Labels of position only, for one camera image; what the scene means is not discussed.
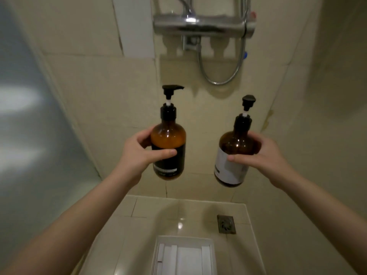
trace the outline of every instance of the hand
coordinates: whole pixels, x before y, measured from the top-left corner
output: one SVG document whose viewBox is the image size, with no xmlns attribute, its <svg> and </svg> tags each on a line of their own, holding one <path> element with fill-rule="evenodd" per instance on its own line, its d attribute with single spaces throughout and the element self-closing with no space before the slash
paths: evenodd
<svg viewBox="0 0 367 275">
<path fill-rule="evenodd" d="M 261 134 L 249 131 L 248 135 L 261 144 L 260 151 L 254 155 L 235 154 L 227 157 L 228 161 L 248 165 L 258 169 L 278 188 L 291 181 L 299 174 L 283 157 L 277 143 Z"/>
<path fill-rule="evenodd" d="M 138 184 L 142 172 L 150 163 L 170 158 L 177 154 L 172 150 L 145 150 L 151 145 L 150 133 L 154 126 L 131 136 L 126 140 L 120 161 L 111 174 L 127 179 L 131 187 Z"/>
</svg>

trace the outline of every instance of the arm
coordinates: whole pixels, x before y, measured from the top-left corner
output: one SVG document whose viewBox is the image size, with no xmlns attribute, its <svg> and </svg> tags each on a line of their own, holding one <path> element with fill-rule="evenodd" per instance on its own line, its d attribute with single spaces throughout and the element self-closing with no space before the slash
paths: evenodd
<svg viewBox="0 0 367 275">
<path fill-rule="evenodd" d="M 298 174 L 273 140 L 254 132 L 249 136 L 261 143 L 259 153 L 229 155 L 228 160 L 257 168 L 287 193 L 358 274 L 367 274 L 367 221 Z"/>
<path fill-rule="evenodd" d="M 144 149 L 152 129 L 129 138 L 112 173 L 32 239 L 2 274 L 70 274 L 148 165 L 176 154 L 176 150 Z"/>
</svg>

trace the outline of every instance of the pump bottle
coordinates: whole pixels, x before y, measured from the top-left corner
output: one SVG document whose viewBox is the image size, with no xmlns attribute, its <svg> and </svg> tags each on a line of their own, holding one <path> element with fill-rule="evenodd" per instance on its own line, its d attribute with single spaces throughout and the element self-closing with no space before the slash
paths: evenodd
<svg viewBox="0 0 367 275">
<path fill-rule="evenodd" d="M 174 148 L 177 150 L 177 154 L 174 157 L 154 162 L 153 169 L 160 178 L 173 180 L 179 177 L 184 169 L 186 131 L 176 123 L 177 109 L 171 103 L 171 97 L 175 90 L 184 87 L 179 85 L 164 85 L 162 87 L 166 103 L 160 109 L 162 122 L 155 126 L 150 134 L 152 150 Z"/>
<path fill-rule="evenodd" d="M 243 113 L 236 117 L 233 131 L 224 133 L 219 140 L 214 176 L 220 184 L 226 187 L 241 185 L 248 170 L 248 166 L 228 161 L 227 155 L 254 154 L 254 140 L 247 136 L 247 132 L 252 122 L 248 111 L 255 101 L 253 95 L 246 95 L 242 98 Z"/>
</svg>

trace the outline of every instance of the white tray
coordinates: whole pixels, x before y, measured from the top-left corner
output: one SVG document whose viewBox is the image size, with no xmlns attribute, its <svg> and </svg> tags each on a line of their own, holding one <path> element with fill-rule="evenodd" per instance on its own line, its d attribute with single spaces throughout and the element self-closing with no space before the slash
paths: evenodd
<svg viewBox="0 0 367 275">
<path fill-rule="evenodd" d="M 158 236 L 151 275 L 217 275 L 214 243 L 208 238 Z"/>
</svg>

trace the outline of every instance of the black label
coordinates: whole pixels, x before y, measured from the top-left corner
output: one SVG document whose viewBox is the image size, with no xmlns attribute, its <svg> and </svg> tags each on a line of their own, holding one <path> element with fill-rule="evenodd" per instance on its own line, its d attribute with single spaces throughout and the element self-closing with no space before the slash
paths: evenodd
<svg viewBox="0 0 367 275">
<path fill-rule="evenodd" d="M 180 174 L 185 166 L 185 146 L 175 148 L 177 154 L 171 158 L 163 159 L 153 163 L 154 170 L 165 177 L 172 177 Z M 163 150 L 156 145 L 152 144 L 152 150 Z"/>
</svg>

